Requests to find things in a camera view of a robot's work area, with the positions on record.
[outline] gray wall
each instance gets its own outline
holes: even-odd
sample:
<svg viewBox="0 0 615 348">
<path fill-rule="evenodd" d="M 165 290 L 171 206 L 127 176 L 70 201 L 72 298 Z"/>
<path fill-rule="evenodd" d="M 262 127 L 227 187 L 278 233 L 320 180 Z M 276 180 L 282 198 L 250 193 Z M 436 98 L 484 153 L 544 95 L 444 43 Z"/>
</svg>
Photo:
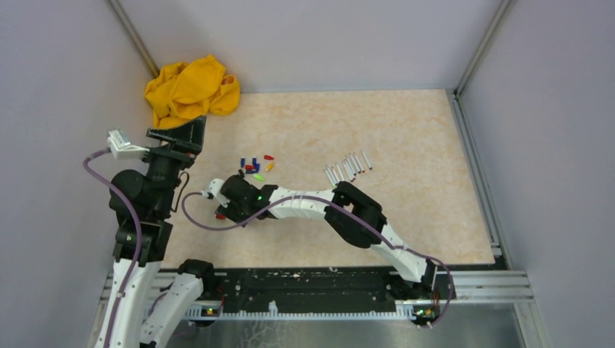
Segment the gray wall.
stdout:
<svg viewBox="0 0 615 348">
<path fill-rule="evenodd" d="M 214 54 L 243 91 L 453 88 L 498 0 L 122 0 L 157 64 Z"/>
<path fill-rule="evenodd" d="M 81 161 L 143 138 L 149 80 L 102 0 L 3 1 L 0 345 L 79 347 L 112 264 L 109 194 Z M 101 159 L 111 177 L 121 167 Z"/>
<path fill-rule="evenodd" d="M 615 2 L 518 1 L 462 101 L 554 347 L 610 347 Z"/>
</svg>

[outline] wire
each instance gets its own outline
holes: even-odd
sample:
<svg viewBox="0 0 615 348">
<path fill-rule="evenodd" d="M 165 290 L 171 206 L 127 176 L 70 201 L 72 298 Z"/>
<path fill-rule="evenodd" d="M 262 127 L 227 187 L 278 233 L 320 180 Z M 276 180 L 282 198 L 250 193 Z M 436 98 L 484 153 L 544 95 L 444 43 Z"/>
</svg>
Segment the wire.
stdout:
<svg viewBox="0 0 615 348">
<path fill-rule="evenodd" d="M 113 326 L 115 324 L 115 317 L 117 316 L 117 309 L 120 306 L 120 301 L 122 300 L 124 291 L 126 289 L 126 286 L 128 285 L 128 279 L 131 277 L 131 274 L 135 268 L 137 261 L 139 261 L 139 255 L 141 254 L 141 243 L 142 243 L 141 221 L 139 220 L 139 216 L 137 215 L 136 210 L 134 209 L 131 201 L 128 199 L 128 197 L 126 197 L 126 195 L 119 188 L 117 188 L 116 185 L 113 185 L 110 181 L 103 178 L 102 175 L 98 174 L 95 170 L 93 170 L 89 166 L 89 163 L 92 160 L 102 156 L 103 154 L 108 154 L 109 152 L 111 152 L 111 150 L 109 148 L 106 148 L 103 150 L 96 151 L 93 154 L 89 155 L 87 158 L 83 160 L 83 169 L 85 169 L 86 172 L 88 172 L 95 179 L 97 179 L 98 181 L 103 183 L 106 187 L 108 187 L 111 191 L 113 191 L 114 194 L 117 194 L 117 196 L 120 197 L 120 199 L 122 200 L 126 208 L 128 208 L 128 211 L 131 213 L 131 217 L 133 218 L 133 222 L 135 225 L 136 245 L 135 245 L 135 252 L 131 260 L 131 264 L 128 266 L 128 270 L 126 271 L 124 279 L 120 283 L 120 288 L 117 290 L 117 293 L 121 294 L 122 296 L 113 297 L 114 298 L 113 307 L 111 309 L 111 314 L 109 315 L 109 323 L 107 324 L 107 332 L 104 335 L 104 344 L 103 344 L 104 348 L 107 348 L 110 346 L 111 334 L 113 332 Z"/>
<path fill-rule="evenodd" d="M 429 325 L 421 326 L 422 328 L 433 328 L 433 327 L 435 327 L 441 321 L 441 319 L 444 317 L 444 314 L 448 311 L 448 306 L 450 305 L 450 301 L 451 301 L 451 299 L 453 299 L 453 292 L 455 290 L 455 284 L 453 283 L 453 275 L 450 274 L 450 269 L 449 269 L 449 267 L 444 262 L 442 262 L 441 260 L 437 259 L 436 257 L 425 255 L 425 254 L 421 254 L 420 252 L 417 252 L 417 251 L 415 251 L 413 249 L 410 249 L 409 247 L 406 247 L 406 246 L 403 246 L 403 245 L 393 245 L 393 244 L 391 244 L 391 242 L 388 241 L 385 237 L 383 237 L 374 227 L 372 227 L 371 225 L 369 225 L 365 221 L 361 220 L 359 217 L 353 215 L 351 212 L 347 211 L 343 207 L 340 207 L 339 205 L 337 205 L 337 204 L 335 204 L 335 203 L 333 203 L 331 201 L 328 201 L 326 199 L 323 199 L 323 198 L 320 198 L 320 197 L 316 197 L 316 196 L 303 196 L 303 195 L 288 196 L 288 197 L 281 198 L 281 199 L 279 199 L 279 200 L 269 204 L 267 207 L 262 208 L 261 210 L 257 211 L 256 213 L 254 213 L 252 216 L 250 216 L 246 220 L 241 221 L 240 223 L 236 223 L 235 225 L 226 226 L 226 227 L 211 227 L 211 226 L 203 225 L 203 224 L 199 223 L 198 221 L 196 221 L 192 216 L 190 216 L 190 214 L 186 210 L 186 200 L 188 199 L 188 197 L 196 196 L 196 195 L 202 196 L 202 194 L 200 192 L 191 192 L 191 193 L 187 194 L 186 196 L 184 196 L 183 199 L 181 200 L 181 209 L 182 209 L 184 215 L 186 216 L 186 218 L 191 223 L 195 224 L 196 226 L 198 226 L 200 228 L 203 228 L 205 230 L 208 230 L 208 231 L 217 231 L 217 232 L 228 231 L 228 230 L 232 230 L 233 228 L 238 228 L 238 227 L 245 226 L 250 221 L 256 219 L 259 215 L 263 214 L 267 210 L 275 207 L 276 205 L 280 205 L 280 204 L 282 204 L 282 203 L 284 203 L 286 201 L 292 200 L 292 199 L 297 199 L 297 198 L 298 199 L 307 199 L 307 200 L 310 200 L 310 201 L 317 201 L 317 202 L 320 202 L 320 203 L 327 204 L 328 206 L 333 207 L 335 210 L 338 210 L 342 214 L 345 214 L 349 218 L 353 219 L 359 225 L 363 226 L 364 228 L 367 228 L 368 231 L 372 232 L 373 235 L 378 237 L 391 250 L 401 249 L 401 250 L 409 252 L 409 253 L 417 256 L 417 257 L 420 257 L 420 258 L 423 258 L 423 259 L 426 259 L 426 260 L 431 260 L 432 262 L 437 263 L 440 267 L 442 267 L 446 271 L 446 274 L 448 275 L 448 281 L 450 283 L 450 288 L 448 290 L 448 298 L 446 299 L 446 303 L 444 305 L 444 308 L 442 308 L 442 312 L 440 313 L 440 316 L 436 320 L 434 320 L 434 322 L 431 323 L 430 326 Z"/>
<path fill-rule="evenodd" d="M 152 313 L 154 312 L 154 308 L 156 308 L 156 305 L 158 304 L 158 302 L 163 298 L 167 296 L 166 292 L 161 293 L 160 295 L 158 295 L 158 297 L 156 297 L 156 299 L 154 300 L 154 303 L 152 303 L 152 307 L 149 308 L 149 314 L 148 315 L 152 315 Z"/>
<path fill-rule="evenodd" d="M 224 307 L 224 291 L 218 288 L 218 292 L 222 294 L 222 299 L 220 299 L 220 308 L 218 308 L 218 315 L 222 314 L 222 308 Z"/>
<path fill-rule="evenodd" d="M 440 292 L 438 290 L 434 291 L 434 308 L 439 309 L 440 307 Z"/>
<path fill-rule="evenodd" d="M 173 286 L 173 283 L 174 282 L 172 281 L 171 284 L 165 286 L 164 288 L 160 288 L 160 292 L 167 291 L 167 290 L 171 289 L 171 286 Z"/>
<path fill-rule="evenodd" d="M 171 338 L 174 339 L 176 337 L 181 337 L 183 335 L 190 334 L 191 331 L 195 331 L 196 329 L 197 329 L 196 325 L 194 325 L 194 323 L 189 321 L 188 328 L 186 330 L 178 332 L 178 333 L 174 333 L 173 335 L 171 335 Z"/>
<path fill-rule="evenodd" d="M 437 290 L 434 290 L 434 296 L 432 296 L 432 307 L 436 309 L 438 307 L 439 294 Z"/>
<path fill-rule="evenodd" d="M 175 207 L 171 208 L 172 212 L 177 212 L 177 208 L 179 207 L 179 199 L 181 198 L 181 194 L 183 193 L 183 190 L 188 185 L 188 182 L 190 181 L 190 174 L 188 174 L 188 172 L 181 172 L 181 173 L 179 173 L 179 178 L 181 178 L 182 174 L 186 174 L 186 182 L 183 183 L 183 186 L 179 189 L 179 194 L 177 195 L 177 201 L 175 202 Z"/>
</svg>

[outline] yellow cloth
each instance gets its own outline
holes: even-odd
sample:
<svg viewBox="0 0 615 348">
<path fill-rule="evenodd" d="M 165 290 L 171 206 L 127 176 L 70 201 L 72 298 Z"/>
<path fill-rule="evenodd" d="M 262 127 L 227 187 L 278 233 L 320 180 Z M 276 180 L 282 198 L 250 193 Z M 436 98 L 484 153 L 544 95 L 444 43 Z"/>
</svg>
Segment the yellow cloth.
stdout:
<svg viewBox="0 0 615 348">
<path fill-rule="evenodd" d="M 239 105 L 241 86 L 211 54 L 190 64 L 162 67 L 145 88 L 155 128 L 172 128 L 211 112 L 228 115 Z"/>
</svg>

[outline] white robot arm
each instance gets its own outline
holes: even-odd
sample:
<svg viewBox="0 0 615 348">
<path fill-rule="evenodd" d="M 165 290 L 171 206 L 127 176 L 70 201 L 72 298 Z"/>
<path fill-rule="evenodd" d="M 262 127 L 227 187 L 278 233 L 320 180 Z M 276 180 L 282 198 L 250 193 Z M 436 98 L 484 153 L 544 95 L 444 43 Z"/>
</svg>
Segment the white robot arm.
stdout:
<svg viewBox="0 0 615 348">
<path fill-rule="evenodd" d="M 214 179 L 203 192 L 209 199 L 220 203 L 216 213 L 240 223 L 269 204 L 284 200 L 272 206 L 258 218 L 309 218 L 325 220 L 349 244 L 364 249 L 371 249 L 387 259 L 399 272 L 402 279 L 413 283 L 432 284 L 435 266 L 422 257 L 415 256 L 404 249 L 408 246 L 393 231 L 387 219 L 381 213 L 378 203 L 354 187 L 342 181 L 334 190 L 327 191 L 293 191 L 275 185 L 255 188 L 243 179 L 242 174 L 233 175 L 226 181 Z M 352 219 L 334 209 L 326 202 L 338 206 L 352 204 Z M 357 220 L 372 225 L 381 237 L 374 235 Z"/>
<path fill-rule="evenodd" d="M 147 137 L 164 143 L 144 148 L 133 145 L 123 131 L 111 130 L 108 148 L 84 162 L 85 169 L 111 189 L 109 207 L 116 212 L 119 224 L 113 250 L 112 296 L 96 348 L 165 347 L 186 309 L 204 291 L 212 292 L 216 287 L 211 263 L 187 260 L 144 323 L 147 294 L 160 269 L 173 228 L 166 220 L 172 210 L 175 188 L 180 183 L 178 174 L 194 164 L 202 150 L 204 131 L 204 117 L 177 128 L 149 129 Z M 149 164 L 147 173 L 123 170 L 108 182 L 87 165 L 107 152 L 116 159 L 141 159 Z"/>
</svg>

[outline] small plastic piece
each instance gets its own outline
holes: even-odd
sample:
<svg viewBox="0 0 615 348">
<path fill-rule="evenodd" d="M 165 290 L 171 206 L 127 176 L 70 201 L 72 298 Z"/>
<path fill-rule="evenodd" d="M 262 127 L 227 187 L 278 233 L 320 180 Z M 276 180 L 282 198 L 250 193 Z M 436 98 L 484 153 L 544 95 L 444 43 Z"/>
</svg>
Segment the small plastic piece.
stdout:
<svg viewBox="0 0 615 348">
<path fill-rule="evenodd" d="M 352 176 L 357 176 L 357 169 L 355 168 L 355 163 L 352 161 L 352 159 L 349 156 L 346 156 L 346 163 L 348 163 L 348 166 L 350 167 L 350 169 L 352 170 Z"/>
<path fill-rule="evenodd" d="M 121 128 L 107 133 L 107 145 L 117 160 L 139 160 L 148 152 L 144 147 L 133 145 Z"/>
<path fill-rule="evenodd" d="M 364 173 L 365 172 L 365 168 L 363 168 L 363 165 L 361 164 L 361 159 L 359 158 L 359 156 L 357 156 L 356 152 L 353 152 L 352 155 L 355 157 L 355 160 L 357 160 L 357 164 L 359 165 L 359 170 Z"/>
<path fill-rule="evenodd" d="M 335 184 L 338 184 L 340 182 L 339 176 L 337 176 L 337 171 L 335 170 L 335 167 L 331 166 L 329 167 L 331 173 L 333 173 L 333 178 L 335 178 Z"/>
<path fill-rule="evenodd" d="M 269 302 L 269 313 L 278 314 L 278 306 L 276 306 L 276 300 Z"/>
<path fill-rule="evenodd" d="M 328 165 L 325 166 L 325 174 L 327 175 L 327 178 L 329 178 L 329 181 L 331 181 L 331 186 L 335 187 L 335 179 L 333 179 L 333 175 L 329 172 Z"/>
<path fill-rule="evenodd" d="M 346 181 L 346 179 L 344 178 L 344 172 L 342 172 L 342 169 L 339 166 L 339 163 L 335 162 L 335 166 L 337 167 L 337 172 L 339 173 L 340 178 L 342 178 L 342 181 Z"/>
<path fill-rule="evenodd" d="M 346 169 L 346 174 L 348 174 L 348 178 L 350 179 L 350 182 L 352 183 L 355 180 L 355 176 L 352 174 L 352 170 L 350 169 L 350 166 L 348 165 L 348 161 L 344 159 L 342 160 L 342 164 L 344 165 L 344 168 Z"/>
<path fill-rule="evenodd" d="M 372 170 L 372 166 L 371 166 L 371 162 L 369 162 L 369 157 L 367 156 L 366 152 L 361 150 L 361 152 L 363 153 L 363 158 L 365 158 L 365 161 L 367 163 L 367 167 L 369 168 L 369 170 Z"/>
<path fill-rule="evenodd" d="M 359 163 L 357 162 L 356 157 L 354 157 L 352 154 L 348 154 L 348 157 L 350 157 L 350 162 L 355 167 L 355 172 L 357 174 L 361 174 L 361 168 L 359 167 Z"/>
</svg>

